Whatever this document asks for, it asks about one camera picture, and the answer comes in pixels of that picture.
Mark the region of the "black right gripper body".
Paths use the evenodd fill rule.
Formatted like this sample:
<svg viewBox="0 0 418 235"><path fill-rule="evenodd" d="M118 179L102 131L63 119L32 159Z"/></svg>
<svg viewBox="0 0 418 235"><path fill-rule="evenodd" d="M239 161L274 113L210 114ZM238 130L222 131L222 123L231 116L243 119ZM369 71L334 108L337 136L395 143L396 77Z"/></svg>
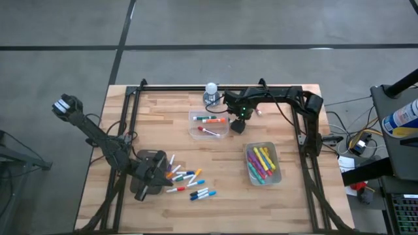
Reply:
<svg viewBox="0 0 418 235"><path fill-rule="evenodd" d="M245 105L255 109L255 101L251 95L248 95L247 89L234 92L226 90L224 93L223 103L227 105L227 112L236 116L236 109Z"/></svg>

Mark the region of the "thin marker yellow cap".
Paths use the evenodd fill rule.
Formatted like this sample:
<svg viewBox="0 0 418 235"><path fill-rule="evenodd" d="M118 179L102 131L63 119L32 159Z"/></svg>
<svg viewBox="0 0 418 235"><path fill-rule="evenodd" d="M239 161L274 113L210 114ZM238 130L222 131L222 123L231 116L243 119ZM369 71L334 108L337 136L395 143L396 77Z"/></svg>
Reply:
<svg viewBox="0 0 418 235"><path fill-rule="evenodd" d="M199 168L193 175L193 177L189 180L189 184L193 183L196 177L201 173L202 169Z"/></svg>

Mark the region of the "pink highlighter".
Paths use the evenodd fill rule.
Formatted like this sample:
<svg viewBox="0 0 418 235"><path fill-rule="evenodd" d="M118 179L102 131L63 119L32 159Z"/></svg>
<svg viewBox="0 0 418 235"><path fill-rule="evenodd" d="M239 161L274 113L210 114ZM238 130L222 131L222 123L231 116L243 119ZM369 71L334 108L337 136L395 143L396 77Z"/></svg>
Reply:
<svg viewBox="0 0 418 235"><path fill-rule="evenodd" d="M257 173L260 175L260 177L262 177L263 179L266 178L266 174L262 171L261 167L259 166L259 163L254 160L253 158L249 158L249 161L251 162L251 164L254 166L254 168L256 169Z"/></svg>

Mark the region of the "clear plastic bin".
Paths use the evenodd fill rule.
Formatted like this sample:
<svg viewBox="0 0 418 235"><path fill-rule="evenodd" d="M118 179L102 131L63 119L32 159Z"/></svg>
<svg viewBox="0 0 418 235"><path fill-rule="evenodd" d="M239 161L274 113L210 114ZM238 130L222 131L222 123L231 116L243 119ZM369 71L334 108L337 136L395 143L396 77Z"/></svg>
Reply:
<svg viewBox="0 0 418 235"><path fill-rule="evenodd" d="M225 123L203 123L202 120L194 121L194 116L216 116L217 118L225 118ZM204 133L198 130L197 127L203 127L210 131L220 134L220 137L213 136L208 133ZM209 139L220 139L224 138L229 132L229 117L228 114L213 114L206 110L190 110L189 111L189 134L195 140L209 140Z"/></svg>

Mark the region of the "blue highlighter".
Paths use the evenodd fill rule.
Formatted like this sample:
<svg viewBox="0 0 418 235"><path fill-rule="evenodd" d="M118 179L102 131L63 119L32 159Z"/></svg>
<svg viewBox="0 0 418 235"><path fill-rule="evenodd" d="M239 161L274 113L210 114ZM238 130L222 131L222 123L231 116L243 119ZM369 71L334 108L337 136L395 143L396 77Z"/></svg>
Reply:
<svg viewBox="0 0 418 235"><path fill-rule="evenodd" d="M272 169L272 167L271 167L270 163L267 161L267 158L266 158L266 156L265 156L265 154L264 154L264 151L262 151L262 150L260 149L260 150L259 150L259 152L260 152L261 157L263 158L263 161L265 162L265 165L267 166L267 168L268 168L269 170L271 170L271 169Z"/></svg>

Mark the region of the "teal highlighter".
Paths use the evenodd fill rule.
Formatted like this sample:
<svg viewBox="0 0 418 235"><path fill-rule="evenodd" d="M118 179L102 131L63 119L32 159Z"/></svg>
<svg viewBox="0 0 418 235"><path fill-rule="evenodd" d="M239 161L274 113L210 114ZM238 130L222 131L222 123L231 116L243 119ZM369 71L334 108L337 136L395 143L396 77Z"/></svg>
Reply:
<svg viewBox="0 0 418 235"><path fill-rule="evenodd" d="M256 171L255 167L251 164L248 163L249 169L251 170L251 173L255 176L255 178L257 179L257 181L261 184L264 185L265 181L264 179L258 174L258 172Z"/></svg>

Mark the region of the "white paper sheet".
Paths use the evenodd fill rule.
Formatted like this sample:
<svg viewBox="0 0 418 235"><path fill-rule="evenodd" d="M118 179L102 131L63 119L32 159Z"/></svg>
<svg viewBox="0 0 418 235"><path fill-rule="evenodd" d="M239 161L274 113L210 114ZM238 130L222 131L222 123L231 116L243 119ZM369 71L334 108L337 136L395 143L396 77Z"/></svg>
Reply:
<svg viewBox="0 0 418 235"><path fill-rule="evenodd" d="M351 157L339 156L338 165L340 167L340 172L344 173L355 169L355 160Z"/></svg>

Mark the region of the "black yellow power device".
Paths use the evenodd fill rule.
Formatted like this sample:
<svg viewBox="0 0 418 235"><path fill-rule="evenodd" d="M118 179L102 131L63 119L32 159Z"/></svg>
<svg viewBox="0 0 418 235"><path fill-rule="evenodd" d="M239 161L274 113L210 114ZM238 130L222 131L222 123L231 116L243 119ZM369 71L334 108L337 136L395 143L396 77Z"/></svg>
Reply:
<svg viewBox="0 0 418 235"><path fill-rule="evenodd" d="M362 155L371 141L372 135L370 133L361 132L356 134L348 144L348 150L355 155Z"/></svg>

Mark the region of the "dark grey metal furniture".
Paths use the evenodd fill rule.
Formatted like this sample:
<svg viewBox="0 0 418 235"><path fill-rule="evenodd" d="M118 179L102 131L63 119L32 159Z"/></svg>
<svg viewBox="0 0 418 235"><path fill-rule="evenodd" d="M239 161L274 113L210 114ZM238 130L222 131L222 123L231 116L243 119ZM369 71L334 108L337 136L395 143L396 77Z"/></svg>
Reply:
<svg viewBox="0 0 418 235"><path fill-rule="evenodd" d="M6 147L3 141L6 136L16 141L35 156L20 153ZM52 162L45 161L38 153L17 138L6 131L0 130L0 181L5 180L9 182L10 193L5 205L0 208L0 235L7 235L10 230L29 174L37 170L50 170L51 167Z"/></svg>

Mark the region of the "small grey object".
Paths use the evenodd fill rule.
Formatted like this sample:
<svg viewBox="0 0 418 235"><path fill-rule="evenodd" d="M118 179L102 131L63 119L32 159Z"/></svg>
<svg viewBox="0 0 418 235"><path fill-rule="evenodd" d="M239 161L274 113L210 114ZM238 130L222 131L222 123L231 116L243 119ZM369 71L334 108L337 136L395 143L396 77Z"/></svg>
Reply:
<svg viewBox="0 0 418 235"><path fill-rule="evenodd" d="M357 199L363 204L370 204L374 199L375 191L372 188L364 187L357 193Z"/></svg>

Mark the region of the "black equipment stand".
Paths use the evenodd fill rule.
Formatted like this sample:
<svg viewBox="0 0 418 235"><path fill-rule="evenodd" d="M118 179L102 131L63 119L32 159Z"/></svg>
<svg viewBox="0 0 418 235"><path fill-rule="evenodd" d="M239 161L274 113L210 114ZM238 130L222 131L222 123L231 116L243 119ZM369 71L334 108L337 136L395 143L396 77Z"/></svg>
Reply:
<svg viewBox="0 0 418 235"><path fill-rule="evenodd" d="M407 89L396 99L384 93L381 86L370 88L379 121L399 108L418 99L418 89ZM418 181L418 147L403 146L399 138L383 134L388 157L357 167L342 174L345 186L382 176L394 176L400 180Z"/></svg>

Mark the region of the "white blue spray can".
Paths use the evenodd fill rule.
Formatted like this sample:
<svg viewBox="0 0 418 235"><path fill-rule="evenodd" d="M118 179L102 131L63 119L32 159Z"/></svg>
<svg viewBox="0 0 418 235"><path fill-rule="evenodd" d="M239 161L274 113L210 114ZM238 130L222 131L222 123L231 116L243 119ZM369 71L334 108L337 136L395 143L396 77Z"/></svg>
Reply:
<svg viewBox="0 0 418 235"><path fill-rule="evenodd" d="M381 124L383 131L394 138L418 133L418 99L385 117Z"/></svg>

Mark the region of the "black stand pole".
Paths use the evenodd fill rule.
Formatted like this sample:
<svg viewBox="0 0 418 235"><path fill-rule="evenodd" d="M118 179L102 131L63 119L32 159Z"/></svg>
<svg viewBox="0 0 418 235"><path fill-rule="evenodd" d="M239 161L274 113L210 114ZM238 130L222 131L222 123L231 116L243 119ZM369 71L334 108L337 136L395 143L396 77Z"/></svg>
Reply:
<svg viewBox="0 0 418 235"><path fill-rule="evenodd" d="M385 86L383 88L386 96L395 99L401 92L407 90L409 87L418 82L418 68L410 72L408 75L403 77L401 80L397 81L393 85Z"/></svg>

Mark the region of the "backlit keyboard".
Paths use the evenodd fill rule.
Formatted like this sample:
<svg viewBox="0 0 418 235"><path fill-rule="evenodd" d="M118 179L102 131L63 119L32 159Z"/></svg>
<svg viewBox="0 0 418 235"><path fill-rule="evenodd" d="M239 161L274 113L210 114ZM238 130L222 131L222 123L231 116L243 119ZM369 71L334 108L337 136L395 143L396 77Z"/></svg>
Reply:
<svg viewBox="0 0 418 235"><path fill-rule="evenodd" d="M394 225L401 235L418 235L418 195L390 194Z"/></svg>

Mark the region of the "black aluminium table frame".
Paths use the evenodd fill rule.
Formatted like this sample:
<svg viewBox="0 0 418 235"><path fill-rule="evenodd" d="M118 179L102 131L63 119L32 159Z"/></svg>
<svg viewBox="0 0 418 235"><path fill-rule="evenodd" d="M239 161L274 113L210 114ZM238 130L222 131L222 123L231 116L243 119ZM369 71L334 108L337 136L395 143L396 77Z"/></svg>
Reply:
<svg viewBox="0 0 418 235"><path fill-rule="evenodd" d="M298 152L287 105L264 104L242 134L217 140L194 140L188 113L202 110L204 88L198 85L146 85L140 92L135 149L163 150L183 170L199 170L214 196L190 200L189 190L163 191L144 201L125 188L110 206L103 234L345 234L354 228L338 160L324 151L316 162ZM278 184L250 182L244 148L271 142L278 153Z"/></svg>

